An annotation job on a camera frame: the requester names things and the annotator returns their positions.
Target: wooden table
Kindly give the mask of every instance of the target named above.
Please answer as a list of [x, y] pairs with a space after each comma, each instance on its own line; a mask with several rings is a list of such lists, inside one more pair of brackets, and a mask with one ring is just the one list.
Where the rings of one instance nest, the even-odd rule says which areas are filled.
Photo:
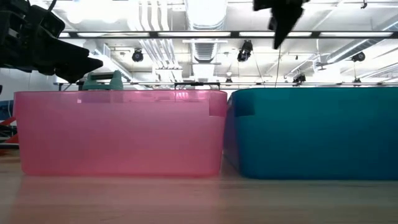
[[26, 177], [0, 159], [0, 223], [396, 224], [397, 182]]

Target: ceiling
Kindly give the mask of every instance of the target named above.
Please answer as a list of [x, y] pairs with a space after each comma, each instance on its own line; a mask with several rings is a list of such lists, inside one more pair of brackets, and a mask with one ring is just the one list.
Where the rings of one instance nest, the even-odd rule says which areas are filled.
[[[49, 4], [49, 1], [30, 1], [33, 4], [41, 4], [43, 7]], [[187, 30], [184, 1], [168, 0], [167, 2], [170, 29]], [[366, 9], [360, 9], [362, 4], [361, 0], [311, 0], [305, 5], [304, 15], [295, 26], [295, 30], [380, 31], [386, 21], [398, 21], [397, 0], [368, 1]], [[104, 9], [96, 5], [90, 9], [93, 11], [103, 10], [106, 11], [106, 14], [116, 16], [116, 22], [111, 24], [103, 22], [101, 18], [87, 19], [77, 24], [69, 22], [68, 14], [77, 10], [79, 9], [76, 8], [73, 1], [58, 0], [54, 12], [67, 22], [69, 30], [129, 30], [127, 19], [131, 15], [131, 9], [128, 1], [112, 1], [111, 7], [108, 6]], [[251, 1], [229, 0], [224, 30], [267, 30], [270, 17], [269, 10], [254, 12]], [[316, 72], [314, 72], [312, 62], [307, 61], [307, 64], [304, 64], [314, 55], [330, 54], [352, 41], [352, 39], [321, 39], [317, 49], [316, 39], [289, 39], [282, 44], [279, 55], [279, 50], [272, 49], [272, 40], [254, 39], [252, 40], [254, 46], [252, 57], [247, 62], [238, 63], [236, 56], [243, 40], [228, 39], [228, 43], [218, 44], [216, 57], [212, 61], [217, 63], [213, 79], [223, 82], [227, 77], [227, 72], [231, 72], [234, 82], [275, 82], [277, 77], [278, 82], [284, 82], [285, 79], [290, 80], [297, 74], [297, 72], [290, 73], [294, 68], [303, 65], [303, 70], [300, 72], [306, 74], [307, 81], [310, 79], [315, 82], [350, 82], [355, 75], [360, 77], [370, 74], [398, 62], [398, 40], [391, 39], [383, 40], [364, 50], [366, 60], [363, 62], [342, 61], [327, 66], [324, 71]], [[184, 44], [182, 40], [178, 39], [174, 39], [172, 42], [175, 56], [182, 67], [182, 77], [184, 79], [195, 78], [195, 74], [192, 73], [190, 44]], [[96, 40], [96, 44], [97, 46], [106, 44], [110, 47], [112, 58], [130, 71], [133, 76], [135, 73], [142, 72], [148, 76], [153, 75], [153, 63], [147, 55], [144, 54], [142, 62], [136, 63], [131, 60], [134, 49], [142, 48], [138, 40]], [[398, 77], [398, 74], [392, 69], [373, 77], [367, 77], [366, 82], [379, 82], [395, 76]]]

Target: translucent plastic container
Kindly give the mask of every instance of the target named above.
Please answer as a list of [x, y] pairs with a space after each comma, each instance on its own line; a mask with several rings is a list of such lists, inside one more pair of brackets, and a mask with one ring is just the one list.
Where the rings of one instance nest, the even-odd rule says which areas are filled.
[[217, 175], [222, 91], [18, 92], [22, 170], [30, 175]]
[[257, 179], [398, 179], [398, 88], [258, 88], [229, 99], [224, 154]]

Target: ceiling light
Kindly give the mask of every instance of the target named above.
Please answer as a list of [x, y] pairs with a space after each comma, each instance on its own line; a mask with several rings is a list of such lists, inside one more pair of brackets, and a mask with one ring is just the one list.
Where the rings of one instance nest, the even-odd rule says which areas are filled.
[[172, 82], [141, 82], [138, 85], [174, 85]]
[[226, 44], [228, 40], [182, 40], [184, 44]]
[[320, 37], [389, 37], [393, 32], [322, 32]]
[[159, 37], [229, 37], [230, 32], [193, 31], [193, 32], [159, 32]]
[[69, 36], [69, 34], [68, 34], [68, 33], [66, 33], [66, 32], [62, 32], [62, 33], [60, 34], [60, 37], [70, 37], [70, 36]]
[[241, 37], [273, 37], [275, 32], [240, 32]]
[[[254, 82], [252, 82], [252, 83], [250, 83], [250, 82], [248, 82], [248, 83], [241, 83], [241, 82], [234, 82], [233, 83], [234, 85], [256, 85], [257, 83], [254, 83]], [[230, 83], [220, 83], [220, 85], [230, 85]]]
[[132, 55], [132, 60], [134, 62], [141, 62], [144, 59], [144, 56], [142, 54], [142, 50], [141, 49], [134, 49], [134, 53]]
[[239, 62], [245, 62], [249, 60], [252, 51], [253, 51], [253, 45], [251, 43], [251, 40], [245, 40], [242, 48], [239, 50], [237, 60]]
[[78, 32], [80, 37], [149, 37], [147, 32]]
[[288, 37], [309, 37], [311, 36], [311, 32], [291, 32], [287, 36]]

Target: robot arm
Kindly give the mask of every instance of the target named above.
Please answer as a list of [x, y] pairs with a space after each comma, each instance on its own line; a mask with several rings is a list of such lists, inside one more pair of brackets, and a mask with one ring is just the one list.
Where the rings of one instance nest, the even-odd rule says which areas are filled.
[[303, 14], [302, 4], [310, 0], [254, 0], [255, 11], [271, 8], [268, 29], [275, 31], [274, 49], [278, 49]]
[[37, 70], [75, 83], [103, 66], [89, 58], [89, 50], [58, 40], [65, 24], [50, 8], [25, 0], [0, 0], [0, 67], [25, 72]]

